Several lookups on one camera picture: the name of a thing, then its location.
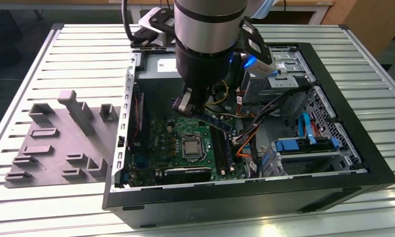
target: blue led light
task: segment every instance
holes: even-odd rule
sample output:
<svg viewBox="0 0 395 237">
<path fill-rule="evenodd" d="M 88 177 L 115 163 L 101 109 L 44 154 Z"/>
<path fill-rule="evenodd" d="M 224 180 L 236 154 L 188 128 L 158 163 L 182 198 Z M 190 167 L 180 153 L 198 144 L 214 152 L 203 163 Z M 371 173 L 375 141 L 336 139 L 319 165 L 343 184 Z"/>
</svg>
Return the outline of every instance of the blue led light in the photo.
<svg viewBox="0 0 395 237">
<path fill-rule="evenodd" d="M 235 56 L 235 53 L 231 53 L 231 57 L 230 57 L 230 63 L 232 63 L 232 57 Z"/>
<path fill-rule="evenodd" d="M 251 65 L 254 65 L 256 62 L 256 57 L 255 56 L 250 56 L 247 59 L 247 62 L 244 63 L 244 69 L 247 69 Z"/>
</svg>

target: yellow wire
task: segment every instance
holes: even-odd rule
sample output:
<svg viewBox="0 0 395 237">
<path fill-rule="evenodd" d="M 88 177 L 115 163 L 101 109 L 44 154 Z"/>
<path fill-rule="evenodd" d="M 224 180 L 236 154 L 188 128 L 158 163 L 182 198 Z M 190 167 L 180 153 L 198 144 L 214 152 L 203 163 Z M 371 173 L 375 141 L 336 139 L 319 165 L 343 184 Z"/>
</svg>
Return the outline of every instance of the yellow wire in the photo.
<svg viewBox="0 0 395 237">
<path fill-rule="evenodd" d="M 222 103 L 227 99 L 227 97 L 228 97 L 228 86 L 227 86 L 226 81 L 224 80 L 222 80 L 222 81 L 223 81 L 224 86 L 226 86 L 226 95 L 224 95 L 224 98 L 222 100 L 216 101 L 216 102 L 207 103 L 206 105 L 218 105 L 219 103 Z"/>
</svg>

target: ram slot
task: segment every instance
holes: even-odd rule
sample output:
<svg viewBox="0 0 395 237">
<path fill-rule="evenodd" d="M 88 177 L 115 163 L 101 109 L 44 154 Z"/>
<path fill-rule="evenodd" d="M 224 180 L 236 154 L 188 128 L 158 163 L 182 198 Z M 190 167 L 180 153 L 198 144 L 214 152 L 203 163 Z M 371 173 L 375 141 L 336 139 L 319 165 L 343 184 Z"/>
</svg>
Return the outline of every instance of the ram slot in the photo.
<svg viewBox="0 0 395 237">
<path fill-rule="evenodd" d="M 216 171 L 222 175 L 226 174 L 227 168 L 227 159 L 226 159 L 226 150 L 224 150 L 224 134 L 215 127 L 211 127 L 211 137 L 212 137 L 212 148 L 215 155 L 215 166 Z"/>
</svg>

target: table surface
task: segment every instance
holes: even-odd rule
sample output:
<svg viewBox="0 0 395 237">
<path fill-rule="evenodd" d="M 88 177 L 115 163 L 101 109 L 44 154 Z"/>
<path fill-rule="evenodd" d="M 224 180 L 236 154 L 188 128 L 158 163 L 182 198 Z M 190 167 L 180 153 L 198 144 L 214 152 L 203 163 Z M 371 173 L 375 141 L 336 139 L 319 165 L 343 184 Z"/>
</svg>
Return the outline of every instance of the table surface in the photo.
<svg viewBox="0 0 395 237">
<path fill-rule="evenodd" d="M 160 0 L 129 0 L 129 4 L 152 4 L 159 5 Z M 314 6 L 324 5 L 332 6 L 336 0 L 287 0 L 290 6 Z M 35 4 L 111 4 L 119 3 L 121 0 L 0 0 L 0 3 L 35 3 Z"/>
<path fill-rule="evenodd" d="M 310 42 L 395 172 L 395 82 L 350 31 L 338 26 L 258 26 L 267 42 Z M 131 233 L 184 236 L 395 236 L 395 185 L 327 211 L 182 227 L 132 229 L 101 210 L 104 183 L 7 189 L 4 176 L 24 140 L 33 103 L 73 89 L 89 107 L 121 104 L 129 42 L 121 25 L 52 30 L 0 124 L 0 234 L 67 236 Z"/>
</svg>

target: black case frame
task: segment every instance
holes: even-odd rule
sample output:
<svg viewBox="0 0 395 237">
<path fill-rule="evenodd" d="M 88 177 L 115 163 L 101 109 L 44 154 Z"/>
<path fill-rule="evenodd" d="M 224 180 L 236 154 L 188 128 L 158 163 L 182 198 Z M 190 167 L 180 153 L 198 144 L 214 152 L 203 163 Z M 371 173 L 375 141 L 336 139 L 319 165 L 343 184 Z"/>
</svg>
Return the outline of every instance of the black case frame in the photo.
<svg viewBox="0 0 395 237">
<path fill-rule="evenodd" d="M 369 172 L 111 193 L 108 167 L 103 209 L 111 210 L 132 228 L 326 210 L 395 183 L 395 175 L 311 45 L 270 43 L 270 46 L 296 46 L 300 51 Z"/>
</svg>

